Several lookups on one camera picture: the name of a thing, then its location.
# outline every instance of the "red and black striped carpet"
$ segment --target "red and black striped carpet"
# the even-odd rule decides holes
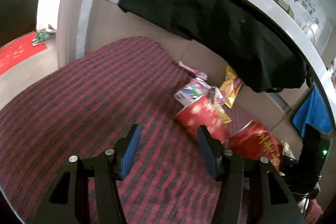
[[[47,76],[0,111],[0,185],[30,221],[71,155],[98,155],[133,123],[142,140],[118,184],[128,223],[210,223],[220,183],[207,174],[197,144],[174,121],[173,94],[190,76],[147,37],[118,40]],[[253,117],[228,111],[238,129]],[[90,183],[92,223],[95,213]]]

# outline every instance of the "red plastic bag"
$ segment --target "red plastic bag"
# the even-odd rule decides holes
[[[197,129],[204,124],[211,137],[221,142],[227,140],[228,132],[226,125],[221,122],[221,118],[216,113],[214,106],[209,99],[202,95],[191,104],[184,107],[177,115],[176,119],[186,128],[188,133],[197,139]]]
[[[282,144],[261,123],[251,121],[228,140],[229,149],[241,157],[257,160],[260,156],[266,156],[279,170]]]

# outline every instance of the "metal bolt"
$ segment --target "metal bolt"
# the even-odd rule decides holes
[[[106,149],[105,154],[108,155],[108,156],[113,155],[114,154],[114,149],[112,149],[112,148]]]
[[[226,156],[232,156],[232,155],[233,155],[233,151],[230,150],[230,149],[225,149],[225,150],[224,150],[224,154],[225,154]]]
[[[262,156],[262,157],[260,157],[260,161],[262,162],[262,163],[268,163],[268,158],[266,158],[266,157],[264,157],[264,156]]]
[[[73,156],[71,156],[71,157],[69,158],[69,161],[70,161],[70,162],[75,162],[75,161],[77,161],[77,160],[78,160],[78,157],[75,156],[75,155],[73,155]]]

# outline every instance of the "pink spoon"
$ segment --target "pink spoon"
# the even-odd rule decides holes
[[[178,64],[182,68],[185,68],[186,70],[188,70],[188,71],[192,72],[193,74],[195,74],[196,77],[201,78],[204,81],[206,81],[208,79],[208,76],[204,72],[201,72],[200,70],[197,70],[197,69],[189,68],[188,66],[184,65],[182,63],[182,61],[179,61]]]

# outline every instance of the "beige floor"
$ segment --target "beige floor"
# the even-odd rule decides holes
[[[41,51],[0,76],[0,109],[27,87],[58,69],[56,39],[46,42]]]

